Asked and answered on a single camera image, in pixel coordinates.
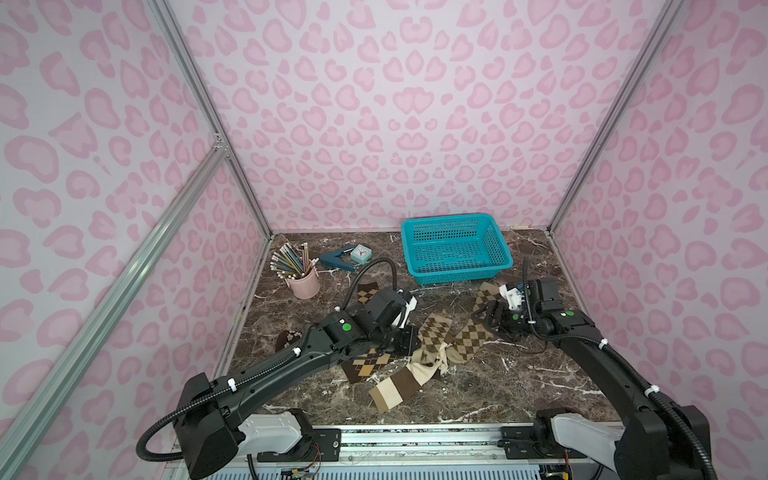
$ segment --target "aluminum frame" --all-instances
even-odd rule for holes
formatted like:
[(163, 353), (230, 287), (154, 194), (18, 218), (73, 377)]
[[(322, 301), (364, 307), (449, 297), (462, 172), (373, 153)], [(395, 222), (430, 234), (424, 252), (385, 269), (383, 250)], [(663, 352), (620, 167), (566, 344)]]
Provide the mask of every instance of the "aluminum frame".
[[(623, 426), (621, 422), (601, 422), (606, 426)], [(441, 423), (405, 425), (316, 425), (317, 429), (340, 429), (341, 449), (338, 462), (323, 465), (358, 466), (391, 465), (543, 465), (562, 463), (561, 458), (507, 460), (504, 450), (496, 446), (502, 438), (501, 427), (530, 427), (530, 422), (516, 423)], [(571, 463), (594, 465), (589, 458), (574, 458)], [(264, 464), (288, 467), (295, 462)], [(235, 458), (224, 468), (244, 468), (243, 457)], [(170, 462), (163, 478), (189, 480), (183, 461)]]
[(53, 370), (16, 416), (0, 443), (0, 478), (15, 478), (26, 465), (166, 247), (187, 220), (226, 155), (227, 152), (219, 144), (211, 148), (99, 306), (58, 358)]
[(667, 0), (664, 3), (661, 13), (656, 18), (648, 37), (645, 39), (645, 43), (643, 43), (640, 52), (632, 64), (631, 70), (627, 74), (627, 79), (621, 85), (621, 89), (611, 104), (611, 108), (608, 109), (605, 120), (603, 120), (597, 134), (594, 136), (594, 140), (584, 154), (584, 160), (576, 171), (573, 180), (568, 185), (562, 202), (560, 202), (558, 209), (554, 212), (552, 222), (550, 222), (547, 230), (556, 232), (568, 216), (571, 205), (573, 205), (577, 195), (581, 192), (581, 188), (592, 172), (592, 168), (600, 159), (605, 144), (616, 130), (619, 121), (632, 101), (632, 97), (660, 54), (674, 26), (682, 18), (680, 13), (687, 4), (688, 0)]
[(189, 48), (187, 48), (187, 43), (184, 40), (184, 34), (181, 31), (179, 22), (176, 19), (176, 15), (174, 14), (174, 10), (168, 4), (167, 0), (145, 1), (149, 9), (152, 11), (155, 20), (157, 21), (157, 25), (163, 32), (170, 50), (176, 58), (176, 62), (178, 63), (179, 68), (181, 69), (181, 73), (184, 75), (184, 78), (190, 85), (192, 95), (197, 99), (197, 103), (200, 105), (200, 109), (203, 116), (205, 117), (206, 122), (208, 123), (208, 127), (211, 133), (214, 135), (214, 137), (216, 137), (217, 140), (222, 142), (222, 147), (227, 152), (227, 162), (232, 167), (235, 178), (237, 179), (237, 185), (240, 188), (240, 191), (243, 192), (248, 207), (251, 209), (253, 215), (258, 220), (259, 226), (261, 227), (264, 236), (267, 238), (271, 237), (273, 234), (272, 229), (270, 228), (269, 223), (266, 221), (264, 212), (261, 210), (261, 206), (259, 205), (259, 202), (256, 198), (256, 193), (250, 186), (250, 182), (246, 177), (243, 165), (240, 163), (240, 160), (238, 160), (234, 150), (231, 147), (232, 143), (230, 142), (230, 139), (227, 136), (227, 131), (224, 128), (221, 119), (219, 118), (213, 99), (205, 87), (203, 78), (200, 75), (200, 72), (197, 70), (197, 66), (195, 64), (194, 58), (192, 57), (192, 54), (189, 51)]
[(259, 285), (261, 273), (264, 271), (266, 261), (270, 257), (269, 252), (272, 248), (273, 240), (274, 236), (266, 239), (266, 242), (264, 242), (264, 246), (261, 249), (261, 257), (259, 257), (260, 260), (254, 267), (255, 270), (253, 271), (250, 281), (248, 282), (248, 288), (245, 290), (248, 296), (243, 299), (243, 308), (240, 310), (240, 313), (235, 320), (235, 324), (232, 326), (232, 330), (230, 330), (230, 334), (227, 337), (227, 342), (224, 344), (224, 350), (221, 353), (221, 357), (219, 358), (219, 362), (216, 365), (216, 368), (214, 369), (214, 378), (226, 375), (229, 372), (230, 364), (232, 363), (232, 358), (234, 357), (235, 349), (237, 348), (237, 342), (240, 340), (240, 334), (243, 332), (243, 327), (245, 326), (245, 322), (248, 319), (248, 312), (250, 312), (250, 306), (253, 303), (254, 296), (256, 295), (256, 287)]

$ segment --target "metal bracket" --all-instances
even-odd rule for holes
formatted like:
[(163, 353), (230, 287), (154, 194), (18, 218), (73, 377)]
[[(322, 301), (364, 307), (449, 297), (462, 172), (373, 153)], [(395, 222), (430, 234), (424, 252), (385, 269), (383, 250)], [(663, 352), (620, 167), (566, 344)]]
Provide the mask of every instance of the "metal bracket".
[[(311, 440), (320, 447), (321, 462), (338, 462), (341, 451), (340, 429), (314, 429)], [(302, 449), (300, 454), (263, 452), (257, 456), (259, 463), (268, 462), (311, 462), (314, 460), (316, 450), (313, 448)]]
[[(502, 427), (502, 439), (496, 445), (504, 449), (507, 460), (531, 460), (539, 458), (564, 458), (565, 449), (556, 452), (539, 452), (533, 440), (531, 440), (532, 426)], [(576, 450), (569, 450), (570, 458), (587, 458), (586, 455)]]

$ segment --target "brown marble surface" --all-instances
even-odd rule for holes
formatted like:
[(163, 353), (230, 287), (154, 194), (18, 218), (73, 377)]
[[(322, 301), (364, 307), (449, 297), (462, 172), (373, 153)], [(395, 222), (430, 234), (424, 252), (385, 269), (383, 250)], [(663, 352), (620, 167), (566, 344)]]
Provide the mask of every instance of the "brown marble surface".
[[(453, 319), (452, 332), (466, 323), (475, 302), (475, 292), (485, 280), (438, 283), (420, 286), (408, 273), (399, 233), (301, 233), (278, 235), (274, 247), (291, 242), (307, 242), (310, 252), (336, 250), (349, 243), (362, 243), (373, 250), (373, 257), (393, 258), (398, 268), (399, 288), (419, 299), (412, 322), (420, 326), (430, 313)], [(513, 230), (505, 232), (515, 266), (487, 280), (498, 285), (521, 281), (524, 257), (530, 259), (531, 279), (554, 277), (560, 283), (566, 306), (576, 307), (556, 256), (544, 232)], [(319, 264), (320, 292), (310, 300), (298, 300), (283, 281), (266, 265), (250, 312), (237, 344), (230, 371), (245, 369), (274, 352), (277, 335), (284, 329), (303, 331), (338, 305), (355, 274), (331, 270)], [(375, 266), (362, 283), (389, 284), (389, 267)], [(465, 365), (451, 365), (440, 378), (427, 382), (422, 391), (381, 415), (368, 391), (380, 379), (403, 368), (406, 359), (390, 363), (368, 380), (350, 385), (341, 367), (334, 367), (302, 381), (274, 399), (260, 412), (281, 412), (301, 408), (316, 425), (365, 423), (433, 422), (526, 422), (538, 409), (563, 406), (592, 420), (617, 420), (617, 414), (597, 386), (578, 365), (560, 350), (549, 346), (546, 352), (532, 355), (541, 344), (525, 339), (519, 346), (501, 340), (486, 343), (478, 355)]]

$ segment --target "robotic arm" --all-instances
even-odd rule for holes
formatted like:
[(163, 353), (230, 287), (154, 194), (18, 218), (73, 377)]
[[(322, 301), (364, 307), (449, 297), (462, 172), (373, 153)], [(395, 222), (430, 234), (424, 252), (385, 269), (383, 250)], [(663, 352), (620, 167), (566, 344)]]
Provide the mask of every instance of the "robotic arm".
[[(348, 310), (360, 277), (381, 261), (392, 266), (392, 288), (379, 291), (357, 310)], [(566, 310), (554, 280), (528, 284), (526, 273), (524, 264), (521, 303), (510, 296), (509, 308), (498, 301), (486, 304), (482, 310), (486, 328), (510, 341), (532, 334), (553, 342), (594, 380), (624, 428), (610, 429), (563, 409), (541, 411), (530, 439), (505, 437), (499, 441), (508, 458), (515, 442), (533, 442), (544, 456), (561, 457), (563, 448), (582, 452), (614, 470), (622, 480), (716, 479), (706, 417), (696, 407), (679, 406), (660, 393), (607, 344), (588, 316)], [(299, 342), (237, 375), (209, 382), (201, 373), (188, 380), (178, 409), (139, 439), (138, 456), (151, 462), (183, 458), (195, 480), (215, 473), (239, 455), (269, 451), (302, 457), (303, 450), (312, 445), (308, 436), (312, 427), (300, 410), (280, 415), (253, 415), (255, 411), (301, 380), (371, 348), (411, 355), (421, 346), (408, 324), (414, 308), (415, 298), (396, 290), (394, 263), (390, 259), (372, 261), (355, 278), (343, 306), (310, 326)], [(259, 418), (257, 426), (254, 417)], [(149, 452), (150, 438), (169, 423), (173, 423), (181, 452)]]
[(503, 286), (509, 308), (498, 301), (486, 304), (486, 329), (510, 342), (529, 335), (551, 341), (597, 384), (624, 424), (612, 429), (564, 409), (540, 411), (531, 435), (538, 451), (560, 457), (563, 448), (574, 449), (622, 480), (716, 478), (707, 417), (659, 392), (608, 345), (586, 314), (564, 308), (554, 280), (528, 284), (523, 268), (522, 302), (518, 290)]
[[(360, 277), (373, 265), (386, 261), (392, 266), (392, 288), (385, 288), (356, 310), (346, 308)], [(234, 376), (221, 376), (209, 382), (204, 373), (184, 385), (178, 408), (166, 415), (141, 436), (136, 452), (149, 462), (184, 459), (192, 479), (205, 478), (223, 468), (233, 458), (258, 451), (286, 452), (296, 446), (311, 425), (300, 412), (264, 415), (276, 420), (273, 426), (296, 437), (283, 444), (270, 443), (260, 431), (247, 426), (248, 418), (274, 396), (322, 370), (361, 356), (371, 348), (394, 355), (409, 356), (421, 346), (408, 315), (415, 298), (396, 288), (396, 270), (390, 259), (374, 260), (363, 269), (349, 290), (343, 307), (336, 307), (320, 324), (311, 325), (301, 339), (276, 355)], [(154, 453), (147, 450), (150, 438), (173, 423), (181, 452)], [(258, 445), (267, 445), (259, 450)]]

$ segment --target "black cable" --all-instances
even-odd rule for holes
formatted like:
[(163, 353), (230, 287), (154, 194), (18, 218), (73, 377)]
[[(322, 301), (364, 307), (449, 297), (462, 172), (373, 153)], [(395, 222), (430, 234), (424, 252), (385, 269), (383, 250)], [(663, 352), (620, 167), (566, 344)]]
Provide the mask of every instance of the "black cable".
[[(308, 327), (304, 335), (302, 335), (301, 338), (299, 339), (298, 347), (301, 350), (304, 350), (304, 347), (306, 346), (306, 342), (310, 337), (310, 329), (312, 329), (313, 327), (314, 326)], [(275, 363), (273, 363), (270, 366), (264, 367), (260, 371), (255, 372), (252, 375), (249, 375), (245, 379), (240, 380), (239, 382), (235, 383), (235, 387), (240, 387), (242, 385), (251, 383), (253, 380), (259, 379), (262, 376), (269, 375), (273, 372), (276, 372), (277, 370), (283, 368), (285, 365), (288, 365), (295, 358), (297, 358), (296, 354), (291, 349), (287, 349), (285, 350), (285, 353), (283, 354), (283, 356), (280, 357), (278, 360), (276, 360)], [(163, 427), (173, 422), (175, 419), (178, 419), (182, 415), (185, 415), (200, 406), (203, 406), (209, 402), (212, 402), (221, 396), (231, 394), (231, 393), (232, 393), (232, 389), (228, 385), (224, 386), (224, 388), (222, 388), (221, 390), (218, 390), (216, 392), (211, 392), (205, 396), (200, 397), (197, 400), (189, 402), (185, 406), (169, 413), (162, 419), (157, 420), (157, 422), (155, 422), (154, 425), (152, 425), (150, 428), (147, 429), (146, 432), (144, 432), (144, 434), (139, 438), (138, 442), (136, 442), (136, 455), (138, 455), (139, 458), (147, 462), (172, 462), (174, 460), (183, 459), (184, 455), (181, 452), (172, 452), (172, 453), (150, 452), (149, 450), (147, 450), (147, 443), (154, 436), (154, 434), (158, 433)]]
[(248, 461), (248, 469), (250, 470), (252, 480), (259, 480), (259, 476), (256, 475), (256, 467), (253, 466), (253, 455), (249, 453), (245, 459)]
[[(525, 299), (525, 308), (527, 310), (528, 316), (527, 321), (533, 320), (533, 310), (531, 308), (531, 298), (530, 298), (530, 292), (528, 291), (528, 259), (523, 260), (523, 298)], [(597, 346), (599, 348), (601, 342), (592, 339), (588, 336), (582, 336), (582, 335), (575, 335), (572, 333), (564, 333), (561, 335), (550, 335), (550, 336), (543, 336), (541, 335), (537, 330), (535, 323), (529, 323), (531, 326), (531, 331), (534, 335), (536, 335), (538, 338), (545, 340), (545, 341), (552, 341), (552, 340), (561, 340), (561, 339), (575, 339), (579, 340), (584, 343), (589, 343), (593, 346)], [(648, 390), (651, 387), (651, 384), (637, 371), (634, 369), (631, 363), (629, 363), (619, 352), (617, 352), (611, 345), (604, 344), (602, 347), (602, 350), (608, 354), (613, 360), (616, 361), (616, 363), (621, 366), (622, 369), (632, 378), (632, 380), (644, 391)], [(707, 450), (704, 448), (704, 445), (702, 445), (701, 440), (699, 440), (698, 437), (696, 437), (696, 434), (693, 430), (690, 429), (690, 426), (675, 412), (674, 407), (666, 400), (664, 399), (661, 394), (658, 392), (649, 392), (647, 394), (647, 397), (652, 403), (659, 408), (659, 410), (662, 411), (662, 413), (670, 420), (672, 421), (672, 424), (674, 427), (685, 437), (686, 441), (690, 444), (691, 448), (694, 450), (694, 454), (701, 460), (701, 463), (703, 465), (702, 471), (704, 473), (704, 478), (707, 480), (717, 480), (717, 473), (715, 472), (715, 469), (712, 465), (712, 459), (707, 454)]]
[(598, 480), (600, 478), (600, 475), (603, 475), (603, 470), (605, 470), (605, 467), (602, 463), (598, 463), (598, 469), (594, 471), (594, 475), (592, 475), (592, 478), (590, 480)]
[(360, 273), (357, 274), (355, 279), (352, 281), (352, 284), (349, 286), (349, 291), (346, 293), (346, 298), (344, 299), (344, 303), (341, 306), (341, 310), (345, 310), (347, 305), (349, 305), (349, 301), (352, 299), (352, 295), (355, 293), (355, 288), (357, 287), (357, 284), (360, 282), (360, 279), (362, 278), (362, 276), (365, 275), (365, 273), (368, 270), (370, 270), (372, 266), (381, 262), (387, 262), (389, 264), (389, 268), (392, 269), (392, 290), (397, 291), (397, 264), (391, 258), (379, 257), (367, 263), (362, 268), (362, 270), (360, 270)]

